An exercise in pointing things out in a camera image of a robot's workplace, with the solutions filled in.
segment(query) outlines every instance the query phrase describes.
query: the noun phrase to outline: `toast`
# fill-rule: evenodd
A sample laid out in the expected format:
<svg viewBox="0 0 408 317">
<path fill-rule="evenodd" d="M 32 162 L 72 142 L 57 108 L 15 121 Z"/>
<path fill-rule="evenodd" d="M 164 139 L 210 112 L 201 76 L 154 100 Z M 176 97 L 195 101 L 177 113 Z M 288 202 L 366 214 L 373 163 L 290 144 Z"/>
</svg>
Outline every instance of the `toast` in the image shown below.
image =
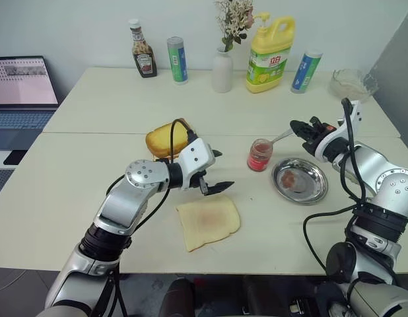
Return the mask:
<svg viewBox="0 0 408 317">
<path fill-rule="evenodd" d="M 168 123 L 158 127 L 147 134 L 145 143 L 150 152 L 158 157 L 164 158 L 170 156 L 170 128 L 172 124 Z M 173 130 L 173 155 L 178 154 L 187 145 L 187 134 L 185 127 L 176 123 Z"/>
</svg>

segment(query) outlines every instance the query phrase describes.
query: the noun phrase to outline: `glass jar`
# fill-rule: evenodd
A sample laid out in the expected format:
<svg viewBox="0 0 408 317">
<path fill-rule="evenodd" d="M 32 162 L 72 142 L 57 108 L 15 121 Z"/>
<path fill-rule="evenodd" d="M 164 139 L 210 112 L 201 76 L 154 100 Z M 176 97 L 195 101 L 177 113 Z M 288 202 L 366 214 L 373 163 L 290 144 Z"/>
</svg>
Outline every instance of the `glass jar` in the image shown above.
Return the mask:
<svg viewBox="0 0 408 317">
<path fill-rule="evenodd" d="M 273 144 L 266 139 L 256 139 L 250 149 L 248 156 L 248 166 L 257 172 L 267 168 L 271 155 L 273 154 Z"/>
</svg>

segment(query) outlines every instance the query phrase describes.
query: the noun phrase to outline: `white vase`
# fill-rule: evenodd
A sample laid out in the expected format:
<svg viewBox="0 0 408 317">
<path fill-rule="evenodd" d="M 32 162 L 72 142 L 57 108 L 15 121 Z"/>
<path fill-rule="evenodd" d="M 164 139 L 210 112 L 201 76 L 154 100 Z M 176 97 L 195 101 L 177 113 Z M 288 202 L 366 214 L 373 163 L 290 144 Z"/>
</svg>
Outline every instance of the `white vase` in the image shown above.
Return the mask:
<svg viewBox="0 0 408 317">
<path fill-rule="evenodd" d="M 217 49 L 213 60 L 211 83 L 216 92 L 228 92 L 232 89 L 233 61 L 229 52 L 224 52 L 224 47 Z"/>
</svg>

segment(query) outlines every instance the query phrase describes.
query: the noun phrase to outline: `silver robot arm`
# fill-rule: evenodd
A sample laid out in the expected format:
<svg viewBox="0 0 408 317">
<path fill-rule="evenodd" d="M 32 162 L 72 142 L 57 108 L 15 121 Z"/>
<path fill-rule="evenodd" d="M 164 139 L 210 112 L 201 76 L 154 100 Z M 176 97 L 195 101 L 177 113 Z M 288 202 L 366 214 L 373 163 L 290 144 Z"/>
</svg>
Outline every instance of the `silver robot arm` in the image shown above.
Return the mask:
<svg viewBox="0 0 408 317">
<path fill-rule="evenodd" d="M 174 163 L 132 162 L 75 246 L 51 286 L 46 309 L 39 316 L 102 316 L 114 288 L 111 276 L 118 269 L 121 253 L 131 244 L 131 235 L 147 209 L 149 198 L 168 188 L 200 187 L 205 195 L 215 194 L 233 184 L 221 182 L 209 187 L 205 183 L 205 169 L 214 164 L 215 155 L 221 153 L 196 138 Z"/>
<path fill-rule="evenodd" d="M 350 115 L 355 134 L 362 121 L 360 102 L 352 102 Z M 331 162 L 357 182 L 349 152 L 347 124 L 338 120 L 336 129 L 318 118 L 292 121 L 290 126 L 306 142 L 302 145 L 321 162 Z M 352 308 L 331 316 L 408 316 L 408 292 L 394 283 L 393 267 L 401 246 L 397 243 L 408 223 L 408 169 L 390 163 L 378 151 L 356 142 L 355 160 L 366 191 L 371 197 L 360 201 L 345 229 L 346 242 L 335 244 L 327 256 L 326 273 Z"/>
</svg>

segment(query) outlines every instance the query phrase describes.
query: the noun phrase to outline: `metal plate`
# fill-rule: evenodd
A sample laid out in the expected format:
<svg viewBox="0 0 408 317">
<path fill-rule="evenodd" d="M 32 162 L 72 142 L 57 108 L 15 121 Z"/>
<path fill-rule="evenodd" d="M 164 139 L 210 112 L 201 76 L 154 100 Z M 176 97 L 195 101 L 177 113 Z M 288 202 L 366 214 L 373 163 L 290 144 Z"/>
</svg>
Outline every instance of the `metal plate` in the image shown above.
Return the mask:
<svg viewBox="0 0 408 317">
<path fill-rule="evenodd" d="M 322 200 L 329 188 L 322 170 L 301 158 L 286 158 L 276 164 L 271 179 L 282 196 L 304 205 Z"/>
</svg>

